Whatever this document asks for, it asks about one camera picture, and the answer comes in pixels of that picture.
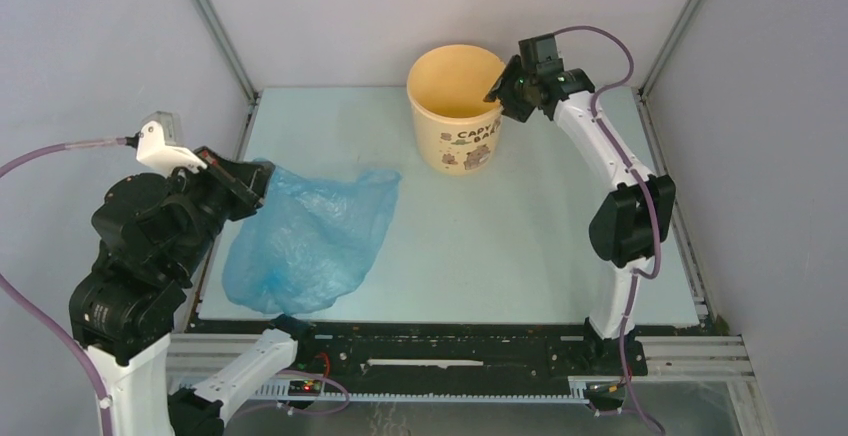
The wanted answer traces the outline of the yellow cartoon trash bin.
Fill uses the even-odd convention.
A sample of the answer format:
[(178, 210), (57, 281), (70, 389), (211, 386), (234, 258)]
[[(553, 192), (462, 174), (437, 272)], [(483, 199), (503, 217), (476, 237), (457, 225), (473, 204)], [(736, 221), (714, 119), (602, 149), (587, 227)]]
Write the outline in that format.
[(406, 82), (417, 149), (451, 176), (481, 170), (499, 142), (502, 106), (486, 99), (506, 64), (472, 45), (434, 48), (412, 65)]

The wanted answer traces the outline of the blue plastic trash bag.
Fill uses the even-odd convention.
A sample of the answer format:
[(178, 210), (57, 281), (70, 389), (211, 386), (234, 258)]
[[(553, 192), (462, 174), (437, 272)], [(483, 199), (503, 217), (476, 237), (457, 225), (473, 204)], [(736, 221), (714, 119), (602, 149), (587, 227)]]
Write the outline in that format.
[(222, 274), (226, 298), (262, 314), (310, 314), (356, 291), (393, 221), (402, 176), (362, 171), (352, 181), (276, 167), (264, 206), (242, 224)]

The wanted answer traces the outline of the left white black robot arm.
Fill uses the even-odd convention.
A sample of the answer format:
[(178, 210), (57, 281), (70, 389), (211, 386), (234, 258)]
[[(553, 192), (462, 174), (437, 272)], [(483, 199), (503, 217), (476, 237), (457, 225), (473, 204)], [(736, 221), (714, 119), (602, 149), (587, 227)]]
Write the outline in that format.
[(193, 274), (226, 222), (262, 207), (274, 170), (269, 162), (230, 161), (202, 147), (189, 162), (129, 176), (106, 193), (92, 218), (98, 256), (69, 302), (73, 337), (110, 398), (105, 431), (220, 435), (273, 375), (314, 364), (313, 327), (281, 315), (216, 374), (167, 389), (174, 315)]

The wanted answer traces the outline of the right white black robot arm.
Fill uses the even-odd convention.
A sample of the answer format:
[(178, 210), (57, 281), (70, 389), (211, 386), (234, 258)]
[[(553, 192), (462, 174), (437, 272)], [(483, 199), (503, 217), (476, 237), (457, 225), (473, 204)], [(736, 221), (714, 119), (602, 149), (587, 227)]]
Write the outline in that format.
[(634, 345), (633, 312), (639, 286), (659, 276), (676, 201), (676, 184), (658, 176), (624, 142), (600, 99), (611, 85), (595, 86), (584, 70), (565, 66), (555, 33), (524, 39), (485, 99), (524, 123), (542, 112), (575, 144), (607, 194), (592, 217), (592, 249), (613, 269), (585, 323), (581, 358), (606, 374)]

